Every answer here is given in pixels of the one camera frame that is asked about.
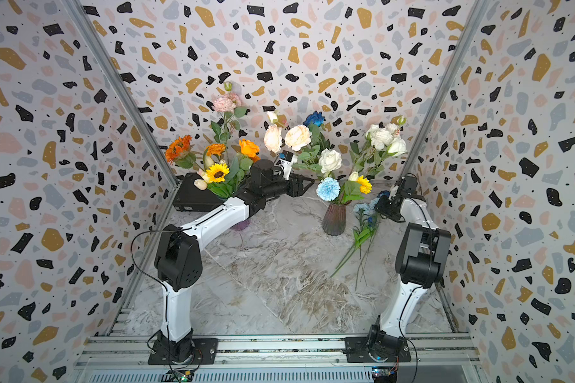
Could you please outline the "cream rose right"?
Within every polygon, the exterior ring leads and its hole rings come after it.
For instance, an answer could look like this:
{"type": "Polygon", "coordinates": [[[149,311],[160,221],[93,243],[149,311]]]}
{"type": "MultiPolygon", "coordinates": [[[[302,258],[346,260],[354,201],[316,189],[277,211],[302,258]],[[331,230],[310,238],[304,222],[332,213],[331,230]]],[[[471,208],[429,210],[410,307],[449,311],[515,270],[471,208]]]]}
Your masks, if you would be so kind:
{"type": "Polygon", "coordinates": [[[284,141],[291,150],[298,152],[311,143],[311,131],[304,125],[297,125],[289,129],[284,141]]]}

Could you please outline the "cream rose left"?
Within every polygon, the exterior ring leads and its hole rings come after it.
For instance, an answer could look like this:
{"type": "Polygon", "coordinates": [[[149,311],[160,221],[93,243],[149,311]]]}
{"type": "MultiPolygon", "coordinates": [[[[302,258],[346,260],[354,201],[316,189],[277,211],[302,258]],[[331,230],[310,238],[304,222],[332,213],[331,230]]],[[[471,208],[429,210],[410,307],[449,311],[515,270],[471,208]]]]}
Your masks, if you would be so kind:
{"type": "Polygon", "coordinates": [[[264,135],[264,145],[272,153],[278,154],[281,151],[283,146],[282,129],[276,124],[268,126],[264,135]]]}

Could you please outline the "aluminium rail frame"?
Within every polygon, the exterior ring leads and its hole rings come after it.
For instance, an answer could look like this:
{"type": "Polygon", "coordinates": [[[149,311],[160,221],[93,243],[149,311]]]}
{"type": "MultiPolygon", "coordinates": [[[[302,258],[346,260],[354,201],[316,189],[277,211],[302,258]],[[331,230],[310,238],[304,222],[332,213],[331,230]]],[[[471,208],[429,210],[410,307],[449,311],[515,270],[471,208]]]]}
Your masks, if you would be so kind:
{"type": "MultiPolygon", "coordinates": [[[[170,366],[149,347],[161,325],[161,306],[131,304],[105,336],[88,341],[70,381],[169,382],[170,366]]],[[[365,334],[212,334],[196,336],[201,350],[192,382],[376,381],[399,368],[399,382],[485,382],[472,339],[460,333],[439,300],[413,314],[418,332],[408,337],[399,362],[375,362],[365,334]]]]}

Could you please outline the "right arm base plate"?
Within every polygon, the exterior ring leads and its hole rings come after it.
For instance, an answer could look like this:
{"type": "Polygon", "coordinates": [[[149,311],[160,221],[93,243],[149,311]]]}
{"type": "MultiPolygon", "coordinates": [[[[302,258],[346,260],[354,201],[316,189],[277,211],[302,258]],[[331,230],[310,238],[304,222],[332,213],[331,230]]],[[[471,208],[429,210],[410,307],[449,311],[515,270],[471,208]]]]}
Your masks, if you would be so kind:
{"type": "Polygon", "coordinates": [[[381,341],[369,340],[367,337],[346,337],[344,340],[345,355],[348,363],[391,363],[411,361],[407,340],[403,337],[384,335],[381,341]]]}

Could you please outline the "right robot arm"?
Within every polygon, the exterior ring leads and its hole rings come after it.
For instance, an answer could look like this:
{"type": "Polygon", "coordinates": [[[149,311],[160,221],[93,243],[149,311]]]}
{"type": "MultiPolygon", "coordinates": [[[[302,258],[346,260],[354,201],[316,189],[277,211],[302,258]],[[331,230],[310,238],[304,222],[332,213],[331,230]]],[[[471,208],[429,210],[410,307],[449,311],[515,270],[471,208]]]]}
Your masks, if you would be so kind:
{"type": "Polygon", "coordinates": [[[409,361],[407,323],[418,300],[442,279],[451,234],[432,219],[423,196],[418,194],[418,179],[412,173],[401,177],[391,191],[379,195],[375,211],[406,226],[395,257],[399,289],[393,303],[371,326],[366,350],[376,362],[409,361]]]}

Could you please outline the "yellow sunflower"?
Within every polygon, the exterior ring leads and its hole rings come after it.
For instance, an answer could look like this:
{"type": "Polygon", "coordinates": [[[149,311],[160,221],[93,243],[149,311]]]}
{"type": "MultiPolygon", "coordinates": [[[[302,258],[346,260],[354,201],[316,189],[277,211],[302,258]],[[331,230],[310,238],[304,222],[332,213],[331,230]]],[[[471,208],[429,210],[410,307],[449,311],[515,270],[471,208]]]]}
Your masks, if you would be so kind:
{"type": "Polygon", "coordinates": [[[204,180],[208,184],[223,183],[230,174],[227,164],[213,164],[204,171],[204,180]]]}

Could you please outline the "black box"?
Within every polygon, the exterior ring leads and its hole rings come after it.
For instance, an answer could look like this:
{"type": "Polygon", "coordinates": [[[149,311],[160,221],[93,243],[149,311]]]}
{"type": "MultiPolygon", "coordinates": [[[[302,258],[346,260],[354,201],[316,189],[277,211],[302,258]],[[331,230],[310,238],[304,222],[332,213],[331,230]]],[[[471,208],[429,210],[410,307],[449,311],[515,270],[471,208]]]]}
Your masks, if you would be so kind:
{"type": "Polygon", "coordinates": [[[195,186],[202,177],[195,172],[177,176],[179,188],[172,203],[178,212],[211,212],[223,204],[223,200],[209,190],[200,190],[195,186]]]}

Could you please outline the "small yellow flower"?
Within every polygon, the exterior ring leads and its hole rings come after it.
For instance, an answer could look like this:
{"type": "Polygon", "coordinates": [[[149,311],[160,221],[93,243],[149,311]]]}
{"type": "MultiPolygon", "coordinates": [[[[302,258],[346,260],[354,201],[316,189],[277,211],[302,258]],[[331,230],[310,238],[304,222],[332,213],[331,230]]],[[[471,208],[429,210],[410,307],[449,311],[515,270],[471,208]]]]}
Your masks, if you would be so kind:
{"type": "Polygon", "coordinates": [[[364,194],[368,195],[372,192],[372,184],[371,182],[364,176],[360,176],[356,182],[359,185],[359,191],[364,194]]]}

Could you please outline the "purple glass vase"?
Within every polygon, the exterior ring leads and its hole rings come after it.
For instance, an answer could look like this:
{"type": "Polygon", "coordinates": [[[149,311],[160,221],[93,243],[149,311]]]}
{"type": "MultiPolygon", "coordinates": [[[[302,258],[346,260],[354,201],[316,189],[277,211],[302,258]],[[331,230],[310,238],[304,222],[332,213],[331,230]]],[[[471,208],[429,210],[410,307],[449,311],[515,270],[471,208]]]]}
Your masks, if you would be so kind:
{"type": "Polygon", "coordinates": [[[250,225],[250,223],[251,223],[250,219],[243,220],[243,221],[231,226],[230,229],[233,231],[243,231],[244,229],[246,229],[250,225]]]}

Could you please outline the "white rose cluster sprig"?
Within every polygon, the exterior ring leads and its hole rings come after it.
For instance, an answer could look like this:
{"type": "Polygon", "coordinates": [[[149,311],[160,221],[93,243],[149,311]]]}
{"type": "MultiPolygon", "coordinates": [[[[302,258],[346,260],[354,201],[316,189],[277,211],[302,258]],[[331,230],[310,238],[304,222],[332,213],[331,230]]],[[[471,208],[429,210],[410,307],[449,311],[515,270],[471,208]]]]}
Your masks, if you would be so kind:
{"type": "Polygon", "coordinates": [[[401,137],[407,118],[399,115],[389,124],[371,124],[367,132],[350,143],[351,172],[362,177],[375,177],[391,158],[407,153],[407,143],[401,137]]]}

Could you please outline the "orange carnation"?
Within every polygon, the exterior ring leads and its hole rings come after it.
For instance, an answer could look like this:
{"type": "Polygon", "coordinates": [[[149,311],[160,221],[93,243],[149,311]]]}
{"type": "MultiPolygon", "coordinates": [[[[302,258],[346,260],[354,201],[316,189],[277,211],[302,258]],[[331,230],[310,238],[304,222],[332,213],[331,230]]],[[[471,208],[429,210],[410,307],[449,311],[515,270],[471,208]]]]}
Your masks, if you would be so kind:
{"type": "Polygon", "coordinates": [[[218,156],[221,157],[226,151],[226,145],[224,144],[212,144],[206,148],[207,156],[218,156]]]}

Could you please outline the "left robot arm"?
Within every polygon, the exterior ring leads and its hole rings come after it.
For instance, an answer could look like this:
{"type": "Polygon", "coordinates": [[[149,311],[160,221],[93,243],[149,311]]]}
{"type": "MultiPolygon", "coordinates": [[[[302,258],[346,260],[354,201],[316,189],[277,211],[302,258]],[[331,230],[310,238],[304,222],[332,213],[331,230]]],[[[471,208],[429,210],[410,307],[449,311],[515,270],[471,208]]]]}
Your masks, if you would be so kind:
{"type": "Polygon", "coordinates": [[[193,286],[203,271],[201,254],[225,231],[282,195],[300,197],[315,180],[292,172],[292,164],[260,160],[252,165],[236,195],[201,218],[181,227],[169,225],[161,233],[154,266],[163,288],[164,318],[154,343],[171,362],[184,363],[193,357],[193,325],[190,318],[193,286]]]}

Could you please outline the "orange sunflower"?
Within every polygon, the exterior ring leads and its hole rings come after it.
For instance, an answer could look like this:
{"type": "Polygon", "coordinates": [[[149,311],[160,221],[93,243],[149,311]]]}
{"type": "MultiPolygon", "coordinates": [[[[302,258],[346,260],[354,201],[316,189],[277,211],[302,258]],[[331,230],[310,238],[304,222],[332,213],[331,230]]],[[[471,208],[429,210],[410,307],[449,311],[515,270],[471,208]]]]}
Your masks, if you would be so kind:
{"type": "Polygon", "coordinates": [[[183,137],[177,137],[174,142],[172,142],[168,148],[165,150],[165,158],[169,164],[174,164],[178,160],[187,156],[191,149],[192,137],[186,135],[183,137]]]}

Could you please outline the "pink carnation sprig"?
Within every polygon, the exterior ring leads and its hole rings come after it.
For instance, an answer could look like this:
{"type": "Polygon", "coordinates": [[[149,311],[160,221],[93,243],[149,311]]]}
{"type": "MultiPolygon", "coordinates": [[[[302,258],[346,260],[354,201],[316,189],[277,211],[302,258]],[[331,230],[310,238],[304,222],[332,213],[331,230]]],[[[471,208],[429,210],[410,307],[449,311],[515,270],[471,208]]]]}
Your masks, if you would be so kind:
{"type": "Polygon", "coordinates": [[[226,81],[224,92],[212,100],[212,107],[218,114],[219,120],[211,122],[214,140],[218,144],[226,145],[234,132],[241,130],[240,119],[248,112],[238,94],[233,92],[233,84],[226,81]]]}

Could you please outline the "cream rose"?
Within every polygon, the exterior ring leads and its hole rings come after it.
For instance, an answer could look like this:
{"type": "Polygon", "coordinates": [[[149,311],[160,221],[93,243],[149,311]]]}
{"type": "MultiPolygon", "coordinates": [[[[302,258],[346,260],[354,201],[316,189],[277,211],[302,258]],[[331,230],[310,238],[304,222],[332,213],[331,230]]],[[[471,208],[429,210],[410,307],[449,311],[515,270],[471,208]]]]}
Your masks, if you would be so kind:
{"type": "Polygon", "coordinates": [[[291,150],[298,152],[311,143],[311,131],[304,125],[297,125],[289,129],[284,141],[291,150]]]}
{"type": "Polygon", "coordinates": [[[268,126],[264,135],[264,145],[272,153],[278,154],[281,151],[283,146],[282,129],[276,124],[268,126]]]}

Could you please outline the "white rose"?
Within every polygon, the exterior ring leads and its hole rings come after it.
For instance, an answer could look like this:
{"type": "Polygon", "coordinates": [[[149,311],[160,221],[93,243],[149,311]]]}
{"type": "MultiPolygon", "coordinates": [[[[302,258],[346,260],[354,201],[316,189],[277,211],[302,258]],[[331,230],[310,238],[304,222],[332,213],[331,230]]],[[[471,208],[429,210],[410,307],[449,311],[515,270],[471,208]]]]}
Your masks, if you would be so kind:
{"type": "Polygon", "coordinates": [[[341,153],[334,149],[326,148],[322,151],[318,164],[322,174],[329,174],[340,169],[343,166],[341,153]]]}

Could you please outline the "dark red glass vase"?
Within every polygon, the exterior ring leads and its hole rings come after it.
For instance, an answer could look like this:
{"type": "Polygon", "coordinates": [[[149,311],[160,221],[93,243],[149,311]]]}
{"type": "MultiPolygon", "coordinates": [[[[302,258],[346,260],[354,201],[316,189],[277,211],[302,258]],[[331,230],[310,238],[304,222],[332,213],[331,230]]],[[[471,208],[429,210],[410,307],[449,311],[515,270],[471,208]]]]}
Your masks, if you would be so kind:
{"type": "Polygon", "coordinates": [[[329,236],[340,236],[344,233],[347,223],[347,207],[343,204],[329,204],[322,222],[324,232],[329,236]]]}

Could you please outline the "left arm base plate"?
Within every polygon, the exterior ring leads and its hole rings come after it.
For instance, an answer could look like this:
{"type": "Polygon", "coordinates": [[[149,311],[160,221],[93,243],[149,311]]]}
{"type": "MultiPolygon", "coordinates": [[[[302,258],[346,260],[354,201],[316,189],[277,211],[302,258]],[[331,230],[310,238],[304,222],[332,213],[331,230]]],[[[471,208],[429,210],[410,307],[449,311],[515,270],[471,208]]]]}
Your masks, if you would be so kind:
{"type": "Polygon", "coordinates": [[[171,365],[174,369],[187,365],[212,365],[217,356],[218,346],[218,338],[184,338],[177,343],[156,340],[148,364],[166,367],[171,365]]]}

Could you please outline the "orange rose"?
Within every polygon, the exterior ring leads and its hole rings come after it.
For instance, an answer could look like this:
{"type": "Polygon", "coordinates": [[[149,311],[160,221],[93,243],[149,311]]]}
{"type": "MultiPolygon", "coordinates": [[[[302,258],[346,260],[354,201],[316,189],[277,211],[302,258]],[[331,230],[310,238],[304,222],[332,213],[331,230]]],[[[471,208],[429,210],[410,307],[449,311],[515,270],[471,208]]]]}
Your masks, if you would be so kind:
{"type": "Polygon", "coordinates": [[[257,162],[259,157],[260,148],[254,142],[250,140],[241,139],[239,140],[239,147],[241,150],[241,154],[252,160],[253,162],[257,162]]]}

